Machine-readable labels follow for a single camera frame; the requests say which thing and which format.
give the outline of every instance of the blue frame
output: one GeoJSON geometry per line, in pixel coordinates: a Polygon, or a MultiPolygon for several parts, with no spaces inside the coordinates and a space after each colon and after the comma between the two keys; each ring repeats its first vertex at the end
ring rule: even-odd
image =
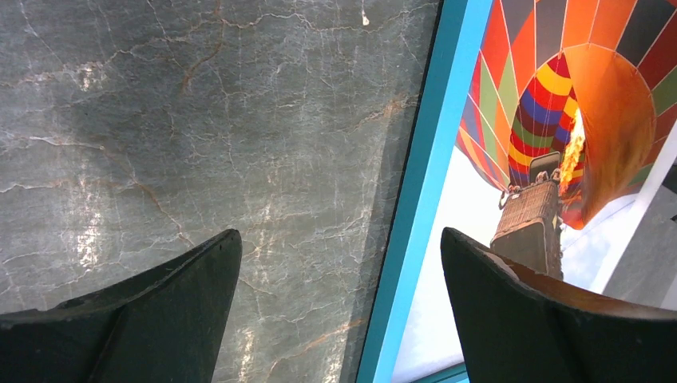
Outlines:
{"type": "Polygon", "coordinates": [[[493,0],[441,5],[358,383],[390,382],[493,0]]]}
{"type": "Polygon", "coordinates": [[[415,383],[469,383],[465,364],[443,369],[437,373],[417,380],[415,383]]]}

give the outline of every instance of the marble surface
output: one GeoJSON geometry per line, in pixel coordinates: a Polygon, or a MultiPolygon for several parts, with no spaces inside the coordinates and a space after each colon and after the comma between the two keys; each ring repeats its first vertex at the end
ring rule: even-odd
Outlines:
{"type": "Polygon", "coordinates": [[[0,2],[0,312],[234,227],[214,381],[352,381],[437,13],[422,0],[0,2]]]}

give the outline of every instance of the balloon envelope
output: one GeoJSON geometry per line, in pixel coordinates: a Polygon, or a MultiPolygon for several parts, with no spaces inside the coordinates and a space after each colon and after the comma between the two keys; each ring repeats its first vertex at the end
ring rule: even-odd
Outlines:
{"type": "Polygon", "coordinates": [[[677,119],[677,0],[494,0],[457,146],[495,188],[531,160],[584,145],[560,195],[581,229],[636,193],[677,119]]]}

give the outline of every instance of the green panel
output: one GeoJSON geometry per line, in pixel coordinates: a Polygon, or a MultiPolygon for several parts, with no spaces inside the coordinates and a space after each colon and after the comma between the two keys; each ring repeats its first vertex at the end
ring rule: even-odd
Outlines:
{"type": "Polygon", "coordinates": [[[630,181],[630,185],[634,184],[639,184],[647,180],[649,177],[649,173],[651,172],[651,168],[654,167],[654,164],[647,165],[639,170],[637,174],[635,175],[635,178],[630,181]]]}
{"type": "Polygon", "coordinates": [[[658,86],[654,88],[656,116],[665,112],[677,102],[677,68],[673,69],[658,86]]]}
{"type": "Polygon", "coordinates": [[[485,150],[491,158],[498,163],[496,136],[493,134],[493,125],[496,123],[496,107],[498,96],[491,81],[489,69],[484,58],[481,60],[480,74],[480,111],[486,120],[482,120],[482,134],[485,137],[485,150]]]}
{"type": "Polygon", "coordinates": [[[522,124],[517,118],[513,121],[513,132],[520,137],[522,142],[529,146],[533,146],[534,148],[550,148],[552,146],[552,140],[555,138],[554,136],[534,136],[527,129],[522,127],[522,124]]]}
{"type": "Polygon", "coordinates": [[[511,55],[508,55],[508,60],[505,61],[501,85],[498,87],[498,97],[501,99],[503,109],[508,117],[508,125],[512,125],[517,106],[520,103],[520,95],[517,93],[515,69],[513,68],[513,57],[511,55]]]}

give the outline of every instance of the yellow stripe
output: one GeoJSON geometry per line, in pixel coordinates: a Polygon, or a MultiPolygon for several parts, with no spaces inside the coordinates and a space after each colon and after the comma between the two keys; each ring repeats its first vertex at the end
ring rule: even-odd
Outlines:
{"type": "Polygon", "coordinates": [[[583,175],[583,169],[574,170],[572,173],[572,180],[580,178],[583,175]]]}
{"type": "Polygon", "coordinates": [[[574,118],[576,115],[576,110],[578,109],[578,102],[569,97],[567,99],[567,104],[564,106],[564,112],[567,113],[567,116],[574,118]]]}
{"type": "Polygon", "coordinates": [[[562,77],[559,74],[555,73],[550,65],[543,65],[538,73],[536,73],[536,78],[538,81],[546,88],[550,93],[556,94],[557,96],[566,96],[571,91],[572,81],[569,78],[562,77]]]}
{"type": "Polygon", "coordinates": [[[508,154],[513,159],[515,159],[515,161],[517,161],[517,163],[519,163],[521,165],[524,165],[526,167],[531,165],[531,160],[532,160],[533,157],[527,156],[524,153],[520,153],[520,151],[518,151],[515,148],[515,145],[513,145],[513,144],[510,144],[510,150],[509,150],[508,154]]]}

